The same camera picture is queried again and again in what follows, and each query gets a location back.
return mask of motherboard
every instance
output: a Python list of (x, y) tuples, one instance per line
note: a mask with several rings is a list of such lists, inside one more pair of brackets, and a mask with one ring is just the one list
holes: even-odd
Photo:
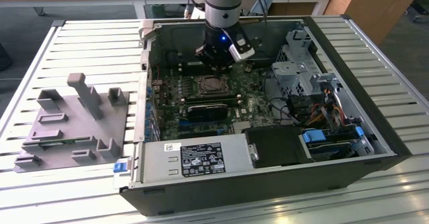
[(274, 125), (262, 92), (267, 69), (244, 62), (214, 74), (199, 64), (154, 72), (160, 139), (239, 134), (246, 128)]

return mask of aluminum profile table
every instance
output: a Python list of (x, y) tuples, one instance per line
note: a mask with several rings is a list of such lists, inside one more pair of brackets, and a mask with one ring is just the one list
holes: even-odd
[(112, 164), (16, 174), (13, 160), (39, 109), (35, 98), (52, 87), (61, 95), (75, 94), (65, 87), (71, 72), (83, 72), (99, 93), (110, 87), (131, 92), (123, 156), (132, 153), (139, 21), (68, 21), (51, 28), (0, 120), (0, 219), (15, 223), (428, 223), (429, 103), (353, 21), (314, 20), (413, 157), (343, 189), (151, 218), (112, 188)]

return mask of warning label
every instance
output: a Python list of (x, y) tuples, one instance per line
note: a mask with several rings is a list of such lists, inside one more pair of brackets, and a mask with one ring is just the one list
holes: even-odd
[(220, 143), (182, 146), (182, 175), (184, 177), (223, 173), (226, 165)]

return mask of black plastic cover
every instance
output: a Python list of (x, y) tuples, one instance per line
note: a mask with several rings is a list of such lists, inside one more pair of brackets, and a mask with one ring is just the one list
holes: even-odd
[(258, 152), (255, 168), (287, 166), (310, 163), (299, 140), (301, 128), (294, 126), (269, 126), (243, 130), (247, 143)]

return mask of desk leg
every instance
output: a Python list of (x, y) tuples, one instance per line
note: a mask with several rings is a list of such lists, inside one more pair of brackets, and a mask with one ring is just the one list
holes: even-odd
[(33, 7), (36, 13), (37, 13), (37, 16), (44, 16), (45, 15), (45, 12), (43, 11), (43, 7)]
[(321, 16), (321, 15), (323, 15), (325, 10), (326, 10), (326, 7), (327, 7), (327, 4), (329, 4), (329, 0), (319, 0), (319, 1), (315, 3), (315, 7), (314, 7), (314, 10), (313, 10), (311, 15), (313, 15), (313, 16)]
[(136, 18), (147, 19), (146, 11), (144, 11), (146, 0), (132, 0), (132, 4), (134, 4)]

